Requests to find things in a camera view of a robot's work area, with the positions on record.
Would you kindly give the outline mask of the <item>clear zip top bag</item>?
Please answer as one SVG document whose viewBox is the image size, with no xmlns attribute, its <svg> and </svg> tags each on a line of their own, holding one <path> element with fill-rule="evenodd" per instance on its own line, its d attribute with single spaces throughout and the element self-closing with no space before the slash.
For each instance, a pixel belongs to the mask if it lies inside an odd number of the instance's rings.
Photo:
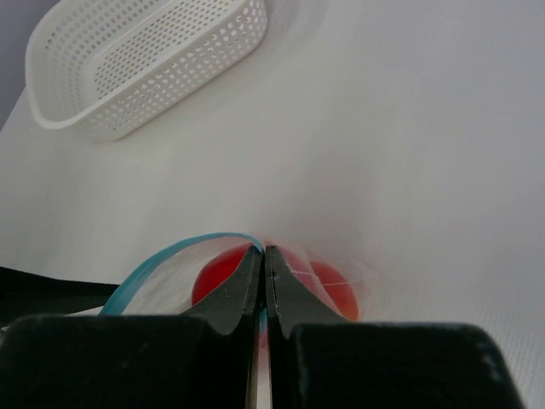
<svg viewBox="0 0 545 409">
<path fill-rule="evenodd" d="M 199 303 L 191 304 L 201 268 L 223 251 L 248 245 L 238 267 Z M 101 309 L 104 320 L 133 325 L 151 333 L 168 349 L 187 353 L 230 354 L 248 351 L 267 326 L 264 258 L 266 242 L 244 233 L 209 233 L 183 239 L 149 256 L 112 293 Z M 310 250 L 312 258 L 326 262 Z M 358 264 L 337 267 L 359 294 L 366 274 Z"/>
</svg>

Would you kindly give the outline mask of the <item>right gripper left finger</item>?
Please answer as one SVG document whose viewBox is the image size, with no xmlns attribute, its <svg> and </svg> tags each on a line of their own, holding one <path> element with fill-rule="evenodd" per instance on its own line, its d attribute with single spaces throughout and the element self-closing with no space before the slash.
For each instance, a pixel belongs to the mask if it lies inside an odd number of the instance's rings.
<svg viewBox="0 0 545 409">
<path fill-rule="evenodd" d="M 34 315 L 1 343 L 4 408 L 253 408 L 257 342 L 230 354 L 168 349 L 100 316 Z"/>
</svg>

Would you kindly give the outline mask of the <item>red fake tomato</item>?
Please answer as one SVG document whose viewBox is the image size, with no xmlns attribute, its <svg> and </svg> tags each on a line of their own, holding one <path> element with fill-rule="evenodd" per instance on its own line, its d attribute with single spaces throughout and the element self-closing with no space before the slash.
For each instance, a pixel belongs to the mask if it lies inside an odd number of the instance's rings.
<svg viewBox="0 0 545 409">
<path fill-rule="evenodd" d="M 199 303 L 229 278 L 248 249 L 248 245 L 239 245 L 208 261 L 193 284 L 191 304 Z M 360 310 L 353 286 L 339 269 L 312 258 L 304 250 L 293 251 L 282 247 L 280 251 L 293 275 L 314 296 L 347 320 L 359 318 Z"/>
</svg>

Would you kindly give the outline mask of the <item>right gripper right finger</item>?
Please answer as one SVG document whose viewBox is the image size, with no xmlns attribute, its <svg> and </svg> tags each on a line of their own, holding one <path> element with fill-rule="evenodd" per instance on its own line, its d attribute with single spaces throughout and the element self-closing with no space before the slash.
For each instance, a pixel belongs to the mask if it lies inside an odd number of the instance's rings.
<svg viewBox="0 0 545 409">
<path fill-rule="evenodd" d="M 500 349 L 475 325 L 345 320 L 275 246 L 264 282 L 275 408 L 523 406 Z"/>
</svg>

